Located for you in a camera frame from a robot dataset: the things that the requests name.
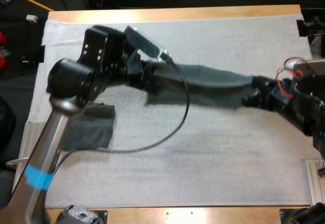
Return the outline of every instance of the gray fabric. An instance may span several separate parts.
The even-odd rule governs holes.
[[[148,96],[148,104],[185,104],[185,88],[179,74],[166,63],[155,63],[157,95]],[[242,97],[253,95],[252,77],[196,65],[179,65],[190,92],[192,104],[238,108]]]
[[[113,134],[114,106],[93,104],[72,121],[65,151],[107,148]]]

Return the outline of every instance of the red wire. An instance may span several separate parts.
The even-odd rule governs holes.
[[[287,98],[292,98],[293,97],[293,94],[291,93],[287,93],[283,86],[282,86],[282,83],[278,78],[278,76],[280,75],[280,73],[282,73],[284,70],[287,70],[289,73],[291,73],[294,77],[297,77],[297,76],[300,76],[302,77],[304,74],[301,70],[297,70],[296,72],[291,70],[291,69],[287,69],[286,67],[282,67],[282,68],[279,68],[277,71],[276,71],[276,76],[275,76],[275,79],[277,80],[277,83],[278,83],[278,86],[279,86],[279,89],[281,91],[281,93],[287,97]]]
[[[288,98],[292,98],[294,95],[291,94],[291,93],[287,93],[286,91],[284,91],[283,87],[282,87],[282,83],[281,81],[278,79],[277,80],[277,83],[278,83],[278,86],[279,86],[279,89],[281,91],[281,93],[285,96],[285,97],[288,97]]]

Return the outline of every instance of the red object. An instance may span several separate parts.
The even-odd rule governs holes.
[[[4,33],[0,32],[0,45],[5,46],[6,43],[7,43],[7,36]]]
[[[8,70],[8,68],[9,68],[9,64],[6,61],[6,59],[0,57],[0,70],[2,72],[5,72],[6,70]]]

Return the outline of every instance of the wooden board edge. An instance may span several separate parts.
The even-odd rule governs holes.
[[[59,11],[50,12],[48,19],[67,23],[112,24],[279,15],[301,15],[300,6],[272,5],[174,9]]]
[[[109,224],[278,224],[280,209],[299,209],[308,206],[266,206],[266,207],[176,207],[176,208],[111,208],[108,211]],[[62,209],[48,209],[51,224]]]

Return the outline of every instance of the white towel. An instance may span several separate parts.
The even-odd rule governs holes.
[[[130,24],[175,62],[274,77],[290,56],[310,59],[300,15]],[[124,30],[128,24],[110,27]],[[63,57],[78,59],[91,25],[47,21],[29,121],[50,114],[47,76]],[[97,99],[116,108],[114,149],[157,141],[181,120],[183,106],[146,106],[146,93],[120,86]],[[57,172],[47,206],[140,207],[308,204],[302,159],[319,157],[311,139],[276,113],[192,106],[181,131],[138,154],[79,152]]]

